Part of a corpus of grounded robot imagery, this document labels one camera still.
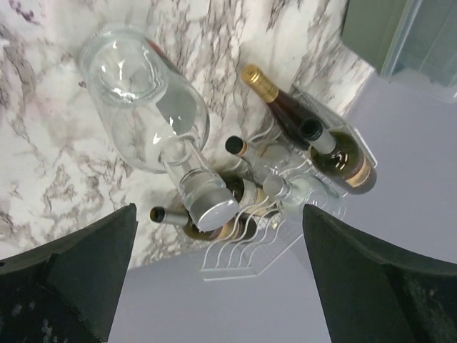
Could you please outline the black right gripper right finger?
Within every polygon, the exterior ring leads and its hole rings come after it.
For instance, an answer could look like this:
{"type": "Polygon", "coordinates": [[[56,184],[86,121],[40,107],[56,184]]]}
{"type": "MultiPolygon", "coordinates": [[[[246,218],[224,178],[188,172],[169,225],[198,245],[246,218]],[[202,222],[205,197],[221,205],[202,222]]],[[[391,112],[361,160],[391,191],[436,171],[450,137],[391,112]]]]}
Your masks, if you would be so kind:
{"type": "Polygon", "coordinates": [[[307,204],[303,233],[332,342],[455,342],[456,265],[307,204]]]}

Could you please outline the clear bottle silver cap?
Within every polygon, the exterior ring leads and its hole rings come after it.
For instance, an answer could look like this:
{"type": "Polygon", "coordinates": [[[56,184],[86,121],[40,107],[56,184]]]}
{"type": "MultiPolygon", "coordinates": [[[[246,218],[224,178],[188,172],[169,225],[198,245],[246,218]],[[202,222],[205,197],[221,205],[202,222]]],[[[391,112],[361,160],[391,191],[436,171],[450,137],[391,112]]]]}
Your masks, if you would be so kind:
{"type": "Polygon", "coordinates": [[[239,205],[204,158],[203,97],[142,31],[107,24],[89,37],[79,68],[110,142],[133,168],[167,174],[196,226],[222,227],[239,205]]]}

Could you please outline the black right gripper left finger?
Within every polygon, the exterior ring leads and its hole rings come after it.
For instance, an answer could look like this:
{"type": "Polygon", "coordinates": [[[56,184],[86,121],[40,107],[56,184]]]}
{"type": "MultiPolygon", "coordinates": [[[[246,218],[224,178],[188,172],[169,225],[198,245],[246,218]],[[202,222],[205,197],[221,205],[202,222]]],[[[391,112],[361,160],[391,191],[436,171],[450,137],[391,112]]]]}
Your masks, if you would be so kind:
{"type": "Polygon", "coordinates": [[[2,342],[107,342],[138,227],[129,204],[1,260],[2,342]]]}

